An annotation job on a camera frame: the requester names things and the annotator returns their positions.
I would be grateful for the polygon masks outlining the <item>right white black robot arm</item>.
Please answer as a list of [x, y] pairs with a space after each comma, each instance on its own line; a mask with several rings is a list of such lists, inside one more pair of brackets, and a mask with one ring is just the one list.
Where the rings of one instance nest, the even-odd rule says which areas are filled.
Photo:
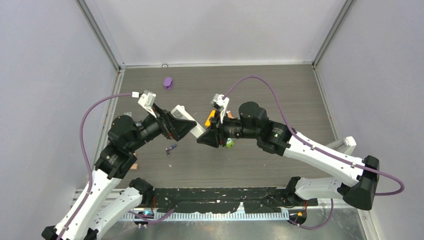
[[228, 139], [255, 139], [263, 151], [307, 163], [328, 174], [327, 178], [292, 177], [285, 198], [291, 205], [310, 199], [340, 199], [357, 209], [373, 207], [380, 161], [371, 155], [353, 157], [314, 142], [285, 124], [270, 120], [264, 108], [253, 101], [243, 103], [239, 118], [216, 113], [197, 143], [213, 148]]

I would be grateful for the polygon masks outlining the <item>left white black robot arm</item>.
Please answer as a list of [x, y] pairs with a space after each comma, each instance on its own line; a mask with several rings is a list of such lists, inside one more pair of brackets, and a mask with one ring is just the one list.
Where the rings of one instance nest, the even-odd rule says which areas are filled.
[[91, 179], [65, 217], [43, 230], [41, 236], [45, 240], [100, 240], [128, 211], [153, 202], [153, 186], [136, 178], [120, 197], [101, 209], [136, 162], [136, 150], [160, 135], [179, 141], [198, 125], [180, 105], [172, 112], [155, 105], [153, 111], [155, 114], [149, 114], [140, 124], [128, 115], [113, 120], [109, 143], [95, 162]]

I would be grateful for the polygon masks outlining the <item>white remote control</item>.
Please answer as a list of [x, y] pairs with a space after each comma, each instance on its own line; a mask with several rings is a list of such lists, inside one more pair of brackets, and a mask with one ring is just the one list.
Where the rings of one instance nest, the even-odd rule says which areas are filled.
[[190, 130], [190, 133], [197, 139], [200, 137], [203, 133], [206, 132], [205, 128], [202, 127], [194, 118], [192, 115], [190, 115], [184, 105], [177, 105], [174, 107], [170, 113], [176, 117], [177, 119], [182, 120], [188, 120], [196, 123], [196, 126]]

